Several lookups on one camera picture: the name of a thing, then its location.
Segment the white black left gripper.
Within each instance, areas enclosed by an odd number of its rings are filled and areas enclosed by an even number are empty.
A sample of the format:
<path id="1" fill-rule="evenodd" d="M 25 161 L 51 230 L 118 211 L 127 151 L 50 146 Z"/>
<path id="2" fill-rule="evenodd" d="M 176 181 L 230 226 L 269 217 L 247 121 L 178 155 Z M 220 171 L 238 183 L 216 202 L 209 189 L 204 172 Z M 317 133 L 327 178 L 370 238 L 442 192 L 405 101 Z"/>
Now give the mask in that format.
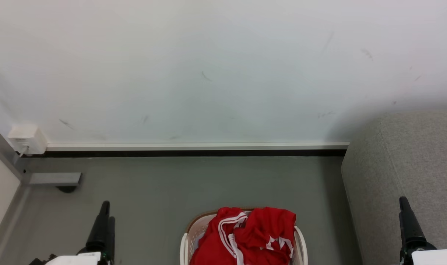
<path id="1" fill-rule="evenodd" d="M 85 248 L 76 255 L 50 254 L 47 259 L 35 258 L 30 265 L 114 265 L 115 223 L 109 217 L 110 202 L 104 201 L 89 233 Z"/>

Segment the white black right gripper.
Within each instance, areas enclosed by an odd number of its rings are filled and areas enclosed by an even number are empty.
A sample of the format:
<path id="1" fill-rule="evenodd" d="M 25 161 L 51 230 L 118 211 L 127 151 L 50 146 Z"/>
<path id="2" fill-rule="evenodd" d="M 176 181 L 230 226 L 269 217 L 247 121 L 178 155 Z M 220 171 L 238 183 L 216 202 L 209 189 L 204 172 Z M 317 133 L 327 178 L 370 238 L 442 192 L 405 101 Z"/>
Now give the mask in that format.
<path id="1" fill-rule="evenodd" d="M 399 223 L 402 240 L 399 264 L 447 265 L 447 249 L 438 250 L 428 243 L 406 197 L 399 198 Z"/>

